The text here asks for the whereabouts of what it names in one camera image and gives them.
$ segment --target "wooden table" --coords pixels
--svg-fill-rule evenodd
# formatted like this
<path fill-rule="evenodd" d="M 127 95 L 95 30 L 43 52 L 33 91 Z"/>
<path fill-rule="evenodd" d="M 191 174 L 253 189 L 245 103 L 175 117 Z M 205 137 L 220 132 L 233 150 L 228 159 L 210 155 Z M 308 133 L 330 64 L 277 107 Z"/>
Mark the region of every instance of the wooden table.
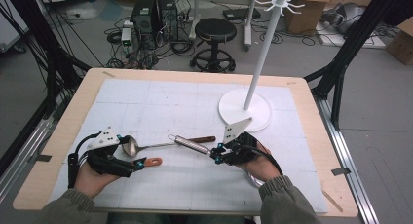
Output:
<path fill-rule="evenodd" d="M 61 163 L 73 144 L 88 111 L 105 79 L 135 79 L 218 84 L 246 84 L 250 75 L 212 74 L 151 70 L 93 68 L 60 119 L 42 154 L 52 155 L 49 162 L 37 162 L 13 203 L 15 209 L 39 210 L 53 192 Z M 261 76 L 258 85 L 290 88 L 307 143 L 316 166 L 319 183 L 328 205 L 323 216 L 356 216 L 357 206 L 344 175 L 334 176 L 332 169 L 340 164 L 313 100 L 307 82 L 302 78 Z"/>

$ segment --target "hand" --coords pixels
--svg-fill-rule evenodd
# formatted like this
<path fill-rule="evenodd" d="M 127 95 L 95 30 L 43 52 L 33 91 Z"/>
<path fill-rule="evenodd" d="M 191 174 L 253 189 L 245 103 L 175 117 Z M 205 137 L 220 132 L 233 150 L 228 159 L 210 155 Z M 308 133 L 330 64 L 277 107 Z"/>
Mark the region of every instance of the hand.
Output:
<path fill-rule="evenodd" d="M 99 174 L 87 162 L 83 163 L 76 177 L 74 189 L 84 193 L 90 198 L 97 196 L 106 185 L 118 179 L 112 174 Z"/>
<path fill-rule="evenodd" d="M 260 142 L 257 142 L 257 148 L 263 152 L 271 154 L 271 151 L 264 147 Z M 238 167 L 246 169 L 255 178 L 266 182 L 272 178 L 280 176 L 279 170 L 262 155 L 257 155 L 252 161 L 238 165 Z"/>

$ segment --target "sleeve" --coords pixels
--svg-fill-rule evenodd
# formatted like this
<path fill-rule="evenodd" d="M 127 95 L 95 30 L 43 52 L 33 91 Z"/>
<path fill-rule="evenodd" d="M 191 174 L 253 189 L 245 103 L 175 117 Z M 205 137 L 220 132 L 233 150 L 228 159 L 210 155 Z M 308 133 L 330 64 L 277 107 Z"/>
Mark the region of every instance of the sleeve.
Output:
<path fill-rule="evenodd" d="M 267 181 L 259 188 L 262 200 L 261 222 L 263 224 L 299 223 L 320 224 L 309 201 L 287 176 Z"/>
<path fill-rule="evenodd" d="M 89 223 L 89 212 L 93 208 L 94 201 L 91 198 L 75 189 L 69 189 L 59 199 L 43 207 L 34 223 Z"/>

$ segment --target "concrete floor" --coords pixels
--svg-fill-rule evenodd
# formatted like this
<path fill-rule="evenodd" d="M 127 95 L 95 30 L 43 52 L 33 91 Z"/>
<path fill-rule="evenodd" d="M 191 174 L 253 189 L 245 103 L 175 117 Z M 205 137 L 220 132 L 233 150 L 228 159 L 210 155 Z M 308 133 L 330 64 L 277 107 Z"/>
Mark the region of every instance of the concrete floor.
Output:
<path fill-rule="evenodd" d="M 71 1 L 66 4 L 77 4 Z M 96 19 L 84 20 L 73 25 L 97 58 L 106 63 L 110 58 L 110 44 L 103 33 L 113 23 L 131 14 L 127 5 L 112 0 L 93 3 L 98 9 Z M 203 18 L 222 16 L 223 7 L 202 9 Z M 259 20 L 269 19 L 262 12 Z M 77 58 L 99 67 L 99 63 L 64 26 Z M 238 36 L 220 49 L 230 53 L 237 63 L 236 74 L 252 74 L 261 50 L 261 33 L 252 33 L 252 47 L 244 50 L 244 29 L 237 24 Z M 278 29 L 283 29 L 283 19 Z M 306 46 L 300 38 L 283 37 L 283 43 L 273 44 L 264 63 L 263 75 L 304 77 L 326 66 L 339 48 L 320 44 Z M 391 39 L 383 38 L 385 43 Z M 199 51 L 207 45 L 196 48 Z M 197 72 L 189 66 L 188 56 L 168 56 L 161 59 L 154 70 Z M 411 223 L 413 220 L 413 69 L 405 66 L 381 49 L 361 49 L 351 63 L 344 82 L 340 114 L 342 134 L 357 166 L 362 183 L 381 223 Z M 45 85 L 30 53 L 0 55 L 0 155 L 13 142 L 45 96 Z M 26 166 L 12 191 L 0 205 L 2 223 L 27 223 L 36 211 L 17 211 L 12 202 L 21 183 L 30 171 Z M 93 223 L 104 223 L 105 213 L 95 213 Z M 322 218 L 323 223 L 362 223 L 359 217 Z"/>

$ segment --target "chair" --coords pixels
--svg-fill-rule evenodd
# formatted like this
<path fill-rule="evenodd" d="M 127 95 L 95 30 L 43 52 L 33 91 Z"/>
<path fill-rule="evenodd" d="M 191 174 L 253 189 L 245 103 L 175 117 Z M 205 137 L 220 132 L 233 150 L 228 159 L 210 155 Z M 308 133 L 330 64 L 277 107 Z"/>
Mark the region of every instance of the chair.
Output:
<path fill-rule="evenodd" d="M 214 73 L 235 70 L 236 64 L 231 56 L 218 49 L 219 43 L 229 42 L 237 35 L 237 28 L 234 24 L 225 19 L 203 19 L 195 26 L 195 33 L 202 40 L 198 46 L 207 42 L 211 48 L 198 52 L 190 61 L 192 67 L 197 66 L 201 71 Z"/>

